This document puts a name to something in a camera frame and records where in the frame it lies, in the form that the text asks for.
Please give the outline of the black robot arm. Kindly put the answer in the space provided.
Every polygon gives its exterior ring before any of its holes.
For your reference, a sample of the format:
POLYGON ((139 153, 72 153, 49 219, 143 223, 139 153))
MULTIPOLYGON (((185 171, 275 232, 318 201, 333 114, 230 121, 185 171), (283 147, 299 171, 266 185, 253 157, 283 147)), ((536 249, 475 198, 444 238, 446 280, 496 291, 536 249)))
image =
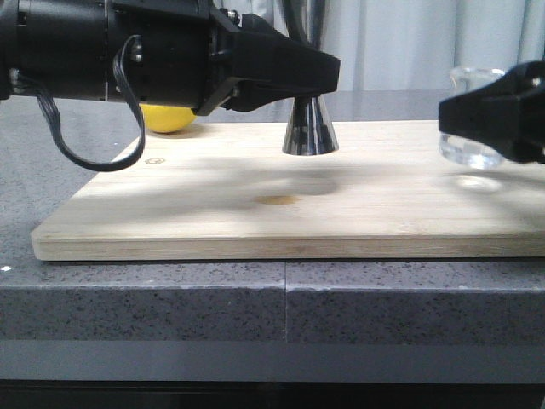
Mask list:
POLYGON ((251 112, 336 90, 340 62, 211 1, 4 1, 1 96, 251 112))

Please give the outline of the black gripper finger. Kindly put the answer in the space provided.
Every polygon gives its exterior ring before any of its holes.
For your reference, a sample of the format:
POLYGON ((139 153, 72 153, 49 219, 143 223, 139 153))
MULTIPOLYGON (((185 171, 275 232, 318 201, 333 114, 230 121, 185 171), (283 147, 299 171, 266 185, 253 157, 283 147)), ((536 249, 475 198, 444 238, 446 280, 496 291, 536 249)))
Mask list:
POLYGON ((480 142, 520 164, 544 163, 544 63, 530 61, 439 103, 439 131, 480 142))

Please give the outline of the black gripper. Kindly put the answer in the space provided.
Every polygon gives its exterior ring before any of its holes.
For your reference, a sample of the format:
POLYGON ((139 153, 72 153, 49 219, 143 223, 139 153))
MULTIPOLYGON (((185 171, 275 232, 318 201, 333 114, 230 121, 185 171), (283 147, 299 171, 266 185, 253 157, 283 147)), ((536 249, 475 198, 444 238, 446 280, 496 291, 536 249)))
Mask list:
POLYGON ((110 1, 108 50, 138 102, 189 107, 205 116, 225 103, 251 112, 271 102, 337 90, 340 60, 296 42, 256 14, 243 14, 228 76, 227 35, 237 27, 211 1, 110 1))

